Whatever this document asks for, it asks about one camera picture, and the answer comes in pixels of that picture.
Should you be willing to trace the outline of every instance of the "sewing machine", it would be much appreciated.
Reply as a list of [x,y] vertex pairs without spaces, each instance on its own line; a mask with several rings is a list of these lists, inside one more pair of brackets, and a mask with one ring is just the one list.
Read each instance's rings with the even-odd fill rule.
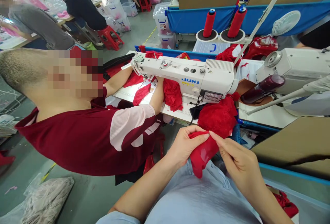
[[136,52],[131,65],[146,81],[160,76],[178,82],[184,103],[195,104],[197,100],[218,103],[227,93],[233,94],[238,85],[232,62],[212,59],[201,62],[167,56],[154,59]]

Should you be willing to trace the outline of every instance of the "green basket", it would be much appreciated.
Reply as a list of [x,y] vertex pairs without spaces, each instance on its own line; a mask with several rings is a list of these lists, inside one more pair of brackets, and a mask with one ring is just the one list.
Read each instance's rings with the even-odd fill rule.
[[94,45],[92,44],[92,42],[84,43],[82,46],[83,46],[84,49],[87,49],[87,50],[97,50],[94,47]]

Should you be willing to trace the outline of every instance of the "light blue shirt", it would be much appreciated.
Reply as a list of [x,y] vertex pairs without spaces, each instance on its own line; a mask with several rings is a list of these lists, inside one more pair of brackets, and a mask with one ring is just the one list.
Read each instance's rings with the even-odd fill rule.
[[[97,222],[110,223],[140,224],[140,221],[115,211]],[[260,224],[261,220],[233,181],[211,161],[201,179],[194,176],[188,161],[173,176],[145,221],[145,224],[155,223]]]

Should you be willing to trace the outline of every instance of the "floor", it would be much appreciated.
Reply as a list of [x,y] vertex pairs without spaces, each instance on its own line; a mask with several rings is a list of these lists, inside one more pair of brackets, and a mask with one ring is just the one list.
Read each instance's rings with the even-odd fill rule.
[[[134,50],[135,45],[143,44],[148,36],[154,31],[156,25],[152,18],[152,12],[139,13],[136,17],[129,18],[132,30],[124,33],[122,40],[125,42],[119,51],[103,51],[103,62],[107,62],[118,56],[122,56],[129,50]],[[152,33],[145,45],[159,46],[157,30]],[[194,43],[182,43],[181,50],[191,51]],[[28,99],[21,106],[11,112],[15,117],[25,117],[34,108],[34,104]],[[161,131],[166,136],[165,151],[171,146],[180,124],[167,125]],[[53,165],[53,161],[43,157],[19,134],[16,134],[9,142],[1,147],[9,149],[8,155],[16,156],[12,166],[0,168],[0,216],[5,215],[24,200],[24,191],[29,183],[39,174],[45,175]],[[292,189],[329,203],[330,187],[310,181],[298,180],[297,178],[262,170],[262,174],[270,179],[288,185]],[[125,182],[114,186],[114,177],[91,177],[72,173],[56,165],[49,173],[49,178],[73,177],[75,185],[60,213],[57,223],[70,224],[93,224],[105,215],[119,197],[132,185]],[[16,186],[5,194],[9,188]]]

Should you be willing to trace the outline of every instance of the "dark red bottle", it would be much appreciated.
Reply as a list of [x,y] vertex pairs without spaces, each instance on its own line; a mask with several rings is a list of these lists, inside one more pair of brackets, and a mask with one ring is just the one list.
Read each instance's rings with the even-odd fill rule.
[[285,78],[278,74],[273,74],[259,82],[254,88],[251,88],[241,96],[241,101],[245,104],[252,104],[257,100],[264,98],[284,85]]

